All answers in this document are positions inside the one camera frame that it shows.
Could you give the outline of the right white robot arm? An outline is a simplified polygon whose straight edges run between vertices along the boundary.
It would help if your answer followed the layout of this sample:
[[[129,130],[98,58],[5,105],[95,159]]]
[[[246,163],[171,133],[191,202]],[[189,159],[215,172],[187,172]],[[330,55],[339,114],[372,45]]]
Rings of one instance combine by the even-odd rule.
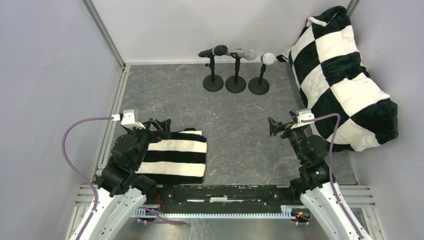
[[[292,121],[277,122],[269,117],[269,134],[281,133],[287,139],[300,163],[299,177],[291,180],[291,198],[299,200],[315,217],[321,228],[331,240],[370,240],[342,195],[333,175],[332,142],[319,135],[305,134],[305,129],[317,121],[331,117],[340,123],[337,113],[316,118],[307,109],[290,111]]]

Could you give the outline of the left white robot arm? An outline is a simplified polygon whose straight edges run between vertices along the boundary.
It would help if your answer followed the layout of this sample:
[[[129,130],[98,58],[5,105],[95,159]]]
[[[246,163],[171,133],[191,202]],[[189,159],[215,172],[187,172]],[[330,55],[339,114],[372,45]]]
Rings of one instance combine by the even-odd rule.
[[[151,118],[139,122],[134,115],[115,114],[109,120],[120,121],[126,134],[117,138],[101,175],[94,182],[84,179],[93,191],[93,200],[91,209],[71,236],[72,240],[114,239],[156,185],[155,181],[137,172],[149,145],[170,138],[171,119]]]

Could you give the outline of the white microphone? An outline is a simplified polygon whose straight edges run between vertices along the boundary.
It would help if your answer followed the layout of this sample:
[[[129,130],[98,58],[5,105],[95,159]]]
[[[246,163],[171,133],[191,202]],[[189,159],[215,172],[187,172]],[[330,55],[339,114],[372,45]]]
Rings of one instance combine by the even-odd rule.
[[[276,57],[273,53],[267,52],[260,57],[260,61],[265,66],[270,66],[276,61]]]

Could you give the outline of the black mic stand back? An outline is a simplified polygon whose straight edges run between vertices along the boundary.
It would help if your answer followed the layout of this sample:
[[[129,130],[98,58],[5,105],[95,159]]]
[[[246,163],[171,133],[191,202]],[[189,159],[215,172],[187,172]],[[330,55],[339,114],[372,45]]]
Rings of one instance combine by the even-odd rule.
[[[210,75],[203,79],[203,87],[209,92],[217,92],[224,86],[224,80],[221,76],[215,74],[215,58],[210,57],[209,63],[205,64],[206,67],[210,68]]]

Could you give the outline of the black mic stand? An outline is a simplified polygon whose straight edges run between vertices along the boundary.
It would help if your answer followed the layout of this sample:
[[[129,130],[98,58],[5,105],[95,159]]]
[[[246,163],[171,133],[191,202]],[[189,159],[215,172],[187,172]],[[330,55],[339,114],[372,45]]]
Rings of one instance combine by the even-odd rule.
[[[246,80],[239,76],[241,58],[237,53],[232,53],[231,56],[235,59],[234,75],[228,77],[225,81],[225,88],[231,93],[241,93],[246,89]]]
[[[224,80],[221,76],[215,74],[215,58],[210,57],[209,63],[205,64],[206,67],[210,68],[210,75],[203,79],[203,87],[209,92],[217,92],[224,86]]]
[[[248,89],[251,93],[255,95],[264,95],[270,89],[269,82],[264,78],[264,73],[266,71],[267,66],[262,64],[260,68],[259,77],[252,78],[248,83]]]

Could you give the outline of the silver grey microphone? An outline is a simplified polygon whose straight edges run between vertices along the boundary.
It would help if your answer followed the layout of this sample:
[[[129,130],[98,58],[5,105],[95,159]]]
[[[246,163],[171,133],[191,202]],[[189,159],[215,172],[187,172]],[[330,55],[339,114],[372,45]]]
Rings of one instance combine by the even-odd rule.
[[[255,60],[257,57],[257,52],[254,49],[228,49],[226,56],[230,56],[232,58],[241,58],[246,59],[247,61]]]

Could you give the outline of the black microphone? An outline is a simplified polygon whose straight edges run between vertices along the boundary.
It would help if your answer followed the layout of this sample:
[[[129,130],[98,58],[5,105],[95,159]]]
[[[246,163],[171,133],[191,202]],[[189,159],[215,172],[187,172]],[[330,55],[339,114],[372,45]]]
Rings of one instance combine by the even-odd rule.
[[[228,47],[225,45],[217,45],[213,48],[203,50],[198,53],[200,58],[214,58],[215,56],[223,56],[228,53]]]

